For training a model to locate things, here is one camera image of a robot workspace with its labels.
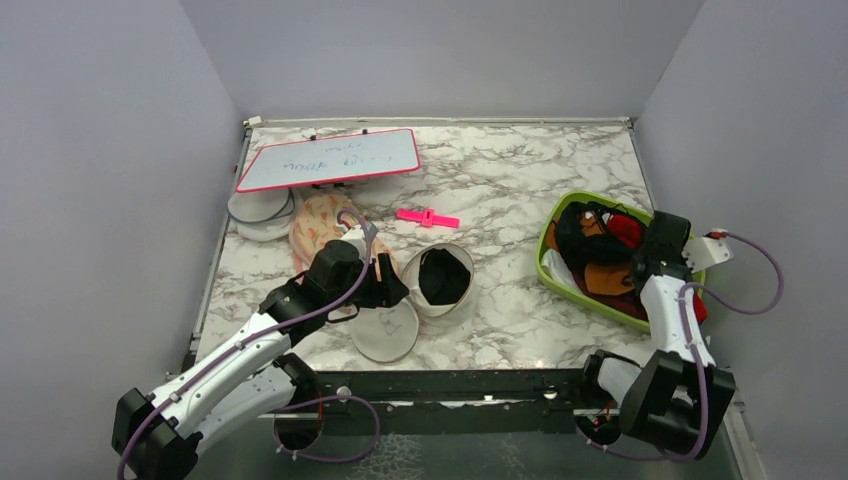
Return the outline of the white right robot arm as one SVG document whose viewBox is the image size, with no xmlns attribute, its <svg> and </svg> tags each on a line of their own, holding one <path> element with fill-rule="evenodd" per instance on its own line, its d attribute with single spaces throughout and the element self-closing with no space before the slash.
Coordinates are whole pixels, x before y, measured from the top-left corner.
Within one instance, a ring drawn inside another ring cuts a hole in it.
<svg viewBox="0 0 848 480">
<path fill-rule="evenodd" d="M 655 350 L 644 365 L 599 349 L 577 380 L 579 398 L 600 407 L 612 399 L 622 435 L 677 461 L 702 458 L 736 390 L 715 364 L 695 315 L 697 284 L 684 259 L 688 220 L 654 213 L 633 256 L 631 275 Z"/>
</svg>

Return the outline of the white mesh laundry bag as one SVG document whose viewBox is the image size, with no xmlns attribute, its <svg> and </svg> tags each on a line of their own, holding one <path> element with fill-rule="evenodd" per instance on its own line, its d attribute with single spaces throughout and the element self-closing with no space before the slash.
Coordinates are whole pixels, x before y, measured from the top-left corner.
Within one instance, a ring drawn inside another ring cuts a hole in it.
<svg viewBox="0 0 848 480">
<path fill-rule="evenodd" d="M 429 305 L 418 286 L 419 263 L 424 252 L 446 249 L 456 256 L 470 271 L 471 283 L 463 298 L 447 306 Z M 437 329 L 458 327 L 474 316 L 478 305 L 476 270 L 471 254 L 453 243 L 442 243 L 418 252 L 403 268 L 400 279 L 409 289 L 409 295 L 390 308 L 364 310 L 348 324 L 348 333 L 354 347 L 365 358 L 388 364 L 406 357 L 415 346 L 421 327 Z"/>
</svg>

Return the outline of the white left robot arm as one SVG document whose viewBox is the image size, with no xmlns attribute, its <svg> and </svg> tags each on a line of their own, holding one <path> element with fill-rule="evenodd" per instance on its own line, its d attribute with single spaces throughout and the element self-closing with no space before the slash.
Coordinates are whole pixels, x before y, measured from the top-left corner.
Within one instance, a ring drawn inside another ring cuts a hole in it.
<svg viewBox="0 0 848 480">
<path fill-rule="evenodd" d="M 368 241 L 328 242 L 211 355 L 148 394 L 131 389 L 118 400 L 111 438 L 118 478 L 184 479 L 247 421 L 277 409 L 321 408 L 331 398 L 292 348 L 339 308 L 395 307 L 408 294 L 390 256 L 373 257 Z"/>
</svg>

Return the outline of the black bra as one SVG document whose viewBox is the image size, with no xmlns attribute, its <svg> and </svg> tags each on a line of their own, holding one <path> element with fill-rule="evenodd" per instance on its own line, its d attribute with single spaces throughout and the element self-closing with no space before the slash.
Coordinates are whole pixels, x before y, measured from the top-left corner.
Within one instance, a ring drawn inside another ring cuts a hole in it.
<svg viewBox="0 0 848 480">
<path fill-rule="evenodd" d="M 471 271 L 446 249 L 423 253 L 419 263 L 418 286 L 429 305 L 458 303 L 471 283 Z"/>
</svg>

